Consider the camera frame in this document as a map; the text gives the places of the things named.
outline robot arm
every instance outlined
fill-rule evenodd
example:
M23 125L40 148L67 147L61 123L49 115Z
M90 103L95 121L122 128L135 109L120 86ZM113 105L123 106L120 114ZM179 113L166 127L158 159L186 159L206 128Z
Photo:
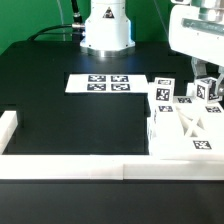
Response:
M218 65L215 93L224 95L224 0L171 1L178 4L170 18L171 48L193 57L195 78L206 75L207 62Z

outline white block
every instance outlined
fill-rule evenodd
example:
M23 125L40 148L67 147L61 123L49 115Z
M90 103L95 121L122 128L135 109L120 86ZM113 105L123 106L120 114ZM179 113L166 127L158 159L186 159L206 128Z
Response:
M214 103L222 100L221 96L215 94L215 83L213 77L195 80L195 97L204 103Z
M204 113L200 118L200 126L210 136L223 137L224 111L219 103L204 105Z
M158 105L152 116L156 135L173 138L184 136L183 126L173 105Z
M156 77L154 81L154 100L158 103L173 102L175 79Z
M159 159L224 161L223 138L154 138L151 155Z
M5 111L0 118L0 154L4 152L17 125L16 111Z

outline green wall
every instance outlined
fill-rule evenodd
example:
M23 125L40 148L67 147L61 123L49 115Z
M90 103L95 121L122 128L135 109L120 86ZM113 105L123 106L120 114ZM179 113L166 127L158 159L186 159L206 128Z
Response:
M70 0L60 0L64 23L72 23ZM157 0L168 27L170 0ZM90 0L78 0L84 19L90 13ZM137 41L167 40L153 0L126 0L126 14L132 21L133 39ZM37 31L61 24L57 0L1 0L0 54L13 42L26 40ZM62 40L44 36L42 39Z

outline black table surface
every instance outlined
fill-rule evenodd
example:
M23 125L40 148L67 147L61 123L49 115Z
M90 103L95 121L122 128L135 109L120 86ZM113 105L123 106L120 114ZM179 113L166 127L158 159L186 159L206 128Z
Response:
M70 112L62 108L76 97L64 93L70 73L137 73L146 74L148 81L156 76L175 78L175 95L184 95L193 80L190 60L170 51L167 43L137 43L133 55L107 59L82 54L70 42L14 43L0 56L0 110L16 109L18 130L27 130L25 136L35 144L20 140L17 131L6 153L20 144L30 150L52 144L49 130L63 123L58 119L54 125L52 117L65 118L63 113ZM217 68L209 65L208 71L216 74ZM66 130L60 131L66 138ZM222 181L0 180L0 199L3 224L221 224L224 220Z

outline black and white cube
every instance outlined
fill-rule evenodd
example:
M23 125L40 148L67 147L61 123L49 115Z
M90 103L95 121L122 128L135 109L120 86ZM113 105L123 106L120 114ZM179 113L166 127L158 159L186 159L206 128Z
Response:
M155 81L155 101L172 103L174 94L175 79L156 77Z
M205 103L214 103L222 100L222 96L215 94L217 79L213 77L195 80L195 97Z

